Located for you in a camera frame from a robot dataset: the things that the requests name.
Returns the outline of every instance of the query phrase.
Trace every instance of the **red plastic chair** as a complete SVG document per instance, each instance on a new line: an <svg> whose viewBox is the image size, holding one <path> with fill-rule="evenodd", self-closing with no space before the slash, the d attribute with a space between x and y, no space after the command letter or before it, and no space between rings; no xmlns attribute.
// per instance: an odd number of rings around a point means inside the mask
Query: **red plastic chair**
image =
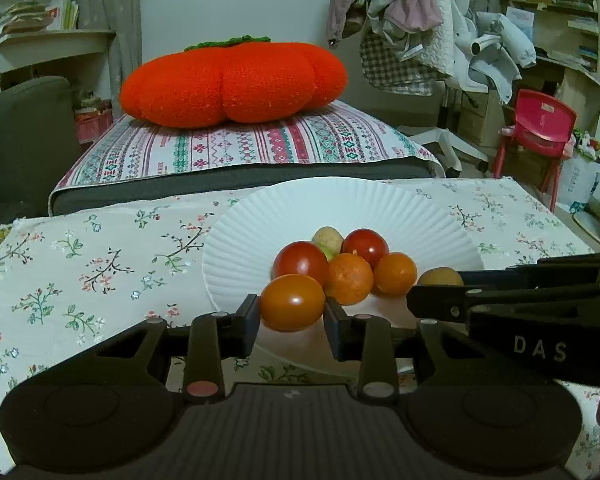
<svg viewBox="0 0 600 480"><path fill-rule="evenodd" d="M554 212L564 145L571 139L576 112L553 97L533 90L520 90L516 102L516 127L511 137L502 136L493 164L493 177L502 176L507 147L514 143L553 159L546 170L540 191L546 192L553 177L554 189L549 209Z"/></svg>

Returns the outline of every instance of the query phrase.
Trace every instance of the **gray curtain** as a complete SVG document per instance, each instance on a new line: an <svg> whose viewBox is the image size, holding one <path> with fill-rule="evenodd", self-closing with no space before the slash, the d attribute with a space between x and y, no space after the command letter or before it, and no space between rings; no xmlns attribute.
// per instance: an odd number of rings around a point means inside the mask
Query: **gray curtain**
<svg viewBox="0 0 600 480"><path fill-rule="evenodd" d="M78 28L113 30L109 48L109 75L113 113L120 109L120 87L142 63L140 0L77 0Z"/></svg>

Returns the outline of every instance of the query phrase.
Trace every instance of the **table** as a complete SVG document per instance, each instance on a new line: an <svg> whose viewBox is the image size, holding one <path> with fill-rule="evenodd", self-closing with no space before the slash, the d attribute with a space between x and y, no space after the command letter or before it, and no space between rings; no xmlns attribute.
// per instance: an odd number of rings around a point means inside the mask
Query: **table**
<svg viewBox="0 0 600 480"><path fill-rule="evenodd" d="M474 240L487 269L590 252L511 179L388 183L447 210ZM200 269L205 236L224 211L254 191L173 196L17 222L0 246L0 402L27 377L147 317L179 326L213 310ZM177 391L182 368L182 360L174 359L170 389ZM227 389L235 381L348 380L303 370L259 349L248 359L225 360L223 369ZM401 375L403 390L412 384L410 374ZM600 390L567 387L584 420L568 469L584 478L600 460ZM0 471L12 465L0 436Z"/></svg>

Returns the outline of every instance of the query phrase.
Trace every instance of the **pumpkin pillow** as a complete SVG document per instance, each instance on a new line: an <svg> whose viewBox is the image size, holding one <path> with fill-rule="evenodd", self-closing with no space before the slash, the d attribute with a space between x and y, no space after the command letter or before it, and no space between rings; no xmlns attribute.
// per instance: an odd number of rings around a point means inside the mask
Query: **pumpkin pillow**
<svg viewBox="0 0 600 480"><path fill-rule="evenodd" d="M144 63L123 84L120 104L161 126L203 128L281 119L325 106L344 90L346 69L331 52L267 40L205 43Z"/></svg>

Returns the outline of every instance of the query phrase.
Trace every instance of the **white plate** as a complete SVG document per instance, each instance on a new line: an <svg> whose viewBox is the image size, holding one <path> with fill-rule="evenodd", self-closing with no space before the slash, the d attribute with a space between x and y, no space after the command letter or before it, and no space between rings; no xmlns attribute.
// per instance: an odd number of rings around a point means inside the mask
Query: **white plate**
<svg viewBox="0 0 600 480"><path fill-rule="evenodd" d="M269 283L280 249L297 240L310 240L327 225L344 237L355 229L373 229L384 237L390 251L408 254L419 274L441 266L484 268L464 229L431 200L374 180L304 178L243 198L213 226L205 240L202 275L215 308L235 312L247 294L260 294ZM345 310L350 315L382 316L404 328L414 328L416 323L404 297L387 300L369 295ZM262 325L256 344L276 357L323 373L351 375L358 367L333 360L322 320L295 333Z"/></svg>

